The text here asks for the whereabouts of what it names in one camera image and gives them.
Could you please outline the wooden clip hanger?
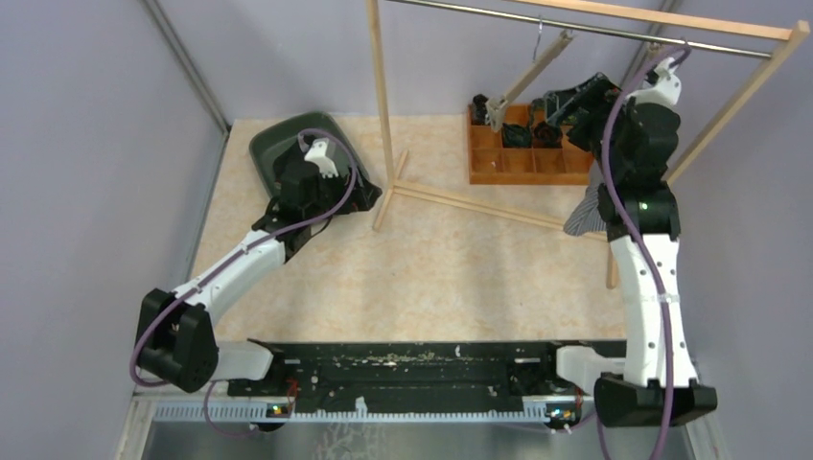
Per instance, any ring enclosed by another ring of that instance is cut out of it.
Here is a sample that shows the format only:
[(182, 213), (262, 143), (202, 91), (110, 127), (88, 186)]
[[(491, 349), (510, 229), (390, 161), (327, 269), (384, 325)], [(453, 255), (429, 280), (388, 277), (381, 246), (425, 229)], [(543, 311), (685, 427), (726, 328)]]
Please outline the wooden clip hanger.
[(569, 47), (575, 36), (573, 28), (565, 28), (541, 49), (544, 28), (543, 20), (539, 18), (537, 38), (529, 66), (504, 91), (490, 97), (485, 104), (485, 122), (495, 133), (502, 129), (508, 107)]

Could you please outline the grey striped underwear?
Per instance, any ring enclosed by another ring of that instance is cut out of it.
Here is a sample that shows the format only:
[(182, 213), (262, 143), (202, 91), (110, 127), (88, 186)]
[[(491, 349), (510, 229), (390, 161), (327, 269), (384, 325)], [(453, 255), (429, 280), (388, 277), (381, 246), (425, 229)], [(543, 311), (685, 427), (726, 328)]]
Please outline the grey striped underwear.
[(599, 213), (599, 188), (604, 184), (603, 174), (597, 163), (588, 172), (588, 185), (582, 200), (565, 220), (563, 230), (567, 235), (580, 237), (588, 233), (604, 233), (606, 222)]

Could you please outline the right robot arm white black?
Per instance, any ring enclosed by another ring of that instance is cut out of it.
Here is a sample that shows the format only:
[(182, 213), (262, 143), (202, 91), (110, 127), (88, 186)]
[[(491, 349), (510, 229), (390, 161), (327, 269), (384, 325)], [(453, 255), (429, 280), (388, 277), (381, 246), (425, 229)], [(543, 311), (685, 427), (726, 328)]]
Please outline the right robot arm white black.
[(567, 125), (568, 140), (598, 166), (597, 211), (619, 269), (628, 332), (621, 364), (568, 345), (541, 367), (540, 382), (552, 395), (574, 384), (587, 390), (605, 427), (682, 426), (719, 404), (717, 390), (700, 382), (682, 322), (682, 227), (664, 180), (679, 143), (679, 94), (678, 79), (666, 73), (634, 91), (596, 74), (545, 99), (547, 122)]

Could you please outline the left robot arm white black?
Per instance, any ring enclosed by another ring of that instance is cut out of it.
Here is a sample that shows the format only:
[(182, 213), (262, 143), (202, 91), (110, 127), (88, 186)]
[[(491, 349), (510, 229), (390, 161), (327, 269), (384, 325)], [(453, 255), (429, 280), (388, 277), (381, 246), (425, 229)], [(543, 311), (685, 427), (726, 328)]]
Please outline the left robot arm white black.
[(235, 247), (190, 281), (170, 290), (154, 288), (143, 297), (128, 364), (136, 385), (194, 393), (212, 382), (249, 380), (266, 397), (285, 389), (288, 372), (269, 348), (248, 340), (219, 342), (215, 327), (313, 238), (314, 225), (370, 210), (382, 190), (354, 153), (337, 159), (298, 153), (273, 174), (276, 194)]

